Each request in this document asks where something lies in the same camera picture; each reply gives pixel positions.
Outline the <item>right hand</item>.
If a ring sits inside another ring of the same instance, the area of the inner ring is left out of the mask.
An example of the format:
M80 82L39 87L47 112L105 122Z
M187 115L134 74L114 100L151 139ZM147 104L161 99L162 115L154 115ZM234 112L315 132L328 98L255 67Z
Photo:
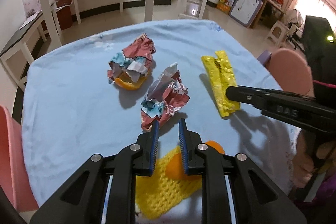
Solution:
M314 163L310 155L307 153L307 144L304 138L304 131L301 130L296 141L296 155L293 158L293 174L291 181L294 186L304 188L313 176L315 169ZM322 144L317 150L317 157L325 159L330 151L333 153L329 157L326 165L326 178L335 174L335 142Z

